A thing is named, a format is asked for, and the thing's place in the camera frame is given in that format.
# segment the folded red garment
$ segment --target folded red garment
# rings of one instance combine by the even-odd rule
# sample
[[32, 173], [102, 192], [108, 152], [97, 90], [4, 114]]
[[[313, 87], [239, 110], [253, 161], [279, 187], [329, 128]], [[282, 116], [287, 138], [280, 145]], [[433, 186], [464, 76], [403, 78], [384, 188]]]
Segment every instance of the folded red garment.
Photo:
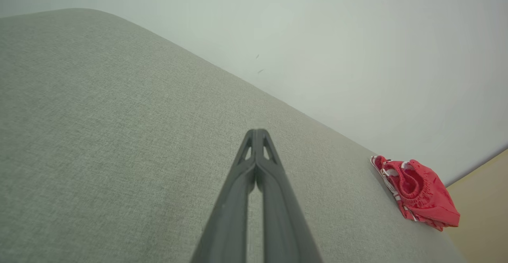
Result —
[[443, 231], [458, 227], [460, 214], [437, 174], [416, 160], [386, 160], [373, 156], [370, 162], [393, 193], [402, 215]]

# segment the gray sofa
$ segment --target gray sofa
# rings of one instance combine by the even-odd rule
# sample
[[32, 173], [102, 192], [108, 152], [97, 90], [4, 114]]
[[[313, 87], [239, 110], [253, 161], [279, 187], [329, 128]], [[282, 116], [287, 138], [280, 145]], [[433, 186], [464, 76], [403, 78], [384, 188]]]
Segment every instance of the gray sofa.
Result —
[[0, 262], [188, 262], [252, 128], [323, 261], [463, 261], [401, 216], [372, 151], [140, 26], [69, 9], [0, 19]]

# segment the yellow surface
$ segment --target yellow surface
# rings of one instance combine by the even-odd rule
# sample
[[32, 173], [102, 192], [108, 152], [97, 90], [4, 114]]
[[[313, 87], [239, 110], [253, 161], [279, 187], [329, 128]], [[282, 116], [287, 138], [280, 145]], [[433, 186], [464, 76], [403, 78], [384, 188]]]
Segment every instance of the yellow surface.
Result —
[[470, 262], [508, 262], [508, 150], [448, 187], [461, 214], [445, 231]]

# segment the gray mattress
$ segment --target gray mattress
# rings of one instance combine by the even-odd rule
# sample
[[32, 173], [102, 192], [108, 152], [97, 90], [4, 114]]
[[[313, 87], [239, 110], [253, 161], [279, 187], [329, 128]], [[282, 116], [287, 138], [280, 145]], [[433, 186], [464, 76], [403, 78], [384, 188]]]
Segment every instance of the gray mattress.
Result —
[[[248, 129], [325, 262], [463, 261], [364, 147], [170, 41], [84, 9], [0, 19], [0, 262], [189, 261]], [[248, 261], [263, 261], [261, 193]]]

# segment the red cloth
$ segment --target red cloth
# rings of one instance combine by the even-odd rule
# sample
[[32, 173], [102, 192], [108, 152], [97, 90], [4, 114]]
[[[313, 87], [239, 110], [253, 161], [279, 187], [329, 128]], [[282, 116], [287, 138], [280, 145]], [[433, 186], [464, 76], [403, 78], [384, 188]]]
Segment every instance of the red cloth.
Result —
[[392, 191], [402, 215], [431, 227], [458, 227], [460, 214], [437, 174], [416, 160], [386, 160], [374, 156], [371, 163]]

